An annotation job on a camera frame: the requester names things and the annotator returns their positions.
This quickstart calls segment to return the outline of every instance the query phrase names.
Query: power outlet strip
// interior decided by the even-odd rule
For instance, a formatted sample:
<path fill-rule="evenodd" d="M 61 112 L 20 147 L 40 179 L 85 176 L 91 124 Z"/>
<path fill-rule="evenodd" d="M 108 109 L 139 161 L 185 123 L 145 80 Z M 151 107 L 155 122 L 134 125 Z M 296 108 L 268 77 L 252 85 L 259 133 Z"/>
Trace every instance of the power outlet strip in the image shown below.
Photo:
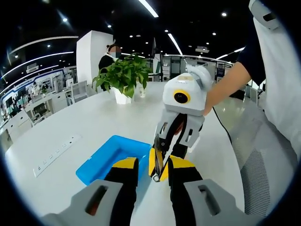
<path fill-rule="evenodd" d="M 33 168 L 34 176 L 37 178 L 51 163 L 54 162 L 61 154 L 68 150 L 74 143 L 81 139 L 80 135 L 70 136 L 64 143 L 62 143 L 50 155 L 41 160 L 36 167 Z"/>

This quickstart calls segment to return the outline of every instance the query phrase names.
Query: white flower pot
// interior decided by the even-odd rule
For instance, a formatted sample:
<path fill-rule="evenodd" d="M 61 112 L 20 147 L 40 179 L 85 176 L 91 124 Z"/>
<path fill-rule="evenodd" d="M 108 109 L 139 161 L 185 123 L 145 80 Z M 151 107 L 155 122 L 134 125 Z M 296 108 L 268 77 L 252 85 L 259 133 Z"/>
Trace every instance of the white flower pot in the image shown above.
<path fill-rule="evenodd" d="M 122 94 L 119 89 L 111 87 L 111 90 L 114 92 L 115 98 L 116 98 L 116 102 L 119 105 L 127 105 L 127 104 L 131 104 L 134 100 L 133 98 L 129 98 L 126 95 Z"/>

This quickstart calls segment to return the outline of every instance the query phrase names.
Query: black cable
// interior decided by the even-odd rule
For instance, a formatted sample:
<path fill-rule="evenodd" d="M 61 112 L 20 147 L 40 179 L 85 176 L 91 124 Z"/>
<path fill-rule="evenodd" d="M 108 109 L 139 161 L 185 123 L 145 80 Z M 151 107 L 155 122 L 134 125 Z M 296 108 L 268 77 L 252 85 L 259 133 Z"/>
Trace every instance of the black cable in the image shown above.
<path fill-rule="evenodd" d="M 224 127 L 224 125 L 222 124 L 222 122 L 221 122 L 221 120 L 220 120 L 220 118 L 218 117 L 218 115 L 217 115 L 217 113 L 216 113 L 216 111 L 215 111 L 215 108 L 213 107 L 213 110 L 214 110 L 214 113 L 215 113 L 215 115 L 216 115 L 216 117 L 217 117 L 217 119 L 218 119 L 218 121 L 220 122 L 220 124 L 222 125 L 222 127 L 225 129 L 225 131 L 227 132 L 227 134 L 228 134 L 228 137 L 229 137 L 229 140 L 230 140 L 230 142 L 231 142 L 231 145 L 232 145 L 232 140 L 231 140 L 231 137 L 230 137 L 230 134 L 229 134 L 229 132 L 226 130 L 226 128 Z"/>

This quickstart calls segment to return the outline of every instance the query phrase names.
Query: potted plant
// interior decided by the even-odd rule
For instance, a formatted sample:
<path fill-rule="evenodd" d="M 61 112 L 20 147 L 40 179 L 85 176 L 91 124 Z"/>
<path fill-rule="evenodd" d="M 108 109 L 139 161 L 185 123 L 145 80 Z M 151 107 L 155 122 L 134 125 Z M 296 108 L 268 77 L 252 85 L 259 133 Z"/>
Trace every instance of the potted plant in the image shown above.
<path fill-rule="evenodd" d="M 46 94 L 47 94 L 47 89 L 45 89 L 45 88 L 42 88 L 42 94 L 43 94 L 43 97 L 45 97 L 45 96 L 46 96 Z"/>
<path fill-rule="evenodd" d="M 99 70 L 92 84 L 96 81 L 95 88 L 103 85 L 107 91 L 113 90 L 118 104 L 129 104 L 133 101 L 137 81 L 141 83 L 143 89 L 146 88 L 150 71 L 146 60 L 134 53 Z"/>

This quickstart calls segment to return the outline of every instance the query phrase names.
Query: black ceiling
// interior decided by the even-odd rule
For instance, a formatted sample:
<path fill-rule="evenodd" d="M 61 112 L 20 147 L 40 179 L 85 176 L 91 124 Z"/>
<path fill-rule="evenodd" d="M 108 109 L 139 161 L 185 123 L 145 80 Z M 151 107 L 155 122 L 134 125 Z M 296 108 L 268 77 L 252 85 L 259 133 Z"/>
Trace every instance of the black ceiling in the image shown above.
<path fill-rule="evenodd" d="M 147 1 L 159 18 L 154 18 L 138 0 L 20 1 L 16 3 L 18 9 L 11 15 L 14 18 L 9 18 L 5 50 L 1 52 L 1 74 L 31 59 L 66 51 L 74 51 L 74 54 L 47 57 L 37 63 L 44 67 L 52 66 L 64 58 L 65 62 L 59 62 L 60 66 L 75 65 L 78 39 L 51 40 L 30 45 L 16 52 L 19 56 L 17 59 L 14 58 L 15 53 L 11 55 L 11 62 L 8 61 L 7 52 L 43 38 L 69 35 L 80 38 L 90 30 L 111 33 L 123 47 L 123 52 L 131 53 L 134 49 L 146 57 L 151 53 L 154 37 L 163 53 L 178 54 L 165 29 L 174 36 L 185 55 L 197 55 L 196 46 L 208 46 L 210 52 L 203 56 L 217 58 L 245 45 L 249 0 Z M 222 12 L 226 12 L 227 17 L 222 17 Z M 67 23 L 62 21 L 63 17 L 68 18 Z M 233 54 L 223 59 L 235 61 L 237 56 Z M 26 66 L 22 66 L 9 73 L 5 77 L 7 85 L 20 79 L 25 69 Z"/>

